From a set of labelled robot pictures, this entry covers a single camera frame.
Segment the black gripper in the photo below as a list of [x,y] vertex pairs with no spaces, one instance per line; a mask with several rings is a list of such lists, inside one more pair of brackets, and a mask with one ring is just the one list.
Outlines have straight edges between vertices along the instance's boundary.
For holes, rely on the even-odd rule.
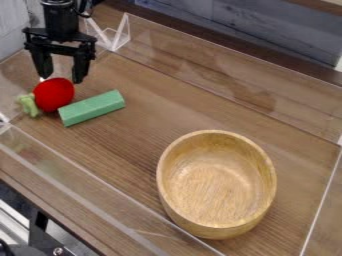
[[82,33],[79,19],[90,18],[88,9],[94,7],[92,0],[40,0],[44,14],[43,28],[24,28],[27,41],[25,49],[29,51],[37,74],[47,79],[53,72],[53,51],[60,55],[74,55],[72,49],[66,46],[57,47],[52,42],[79,42],[80,50],[74,55],[72,81],[83,82],[88,75],[90,64],[95,59],[96,39]]

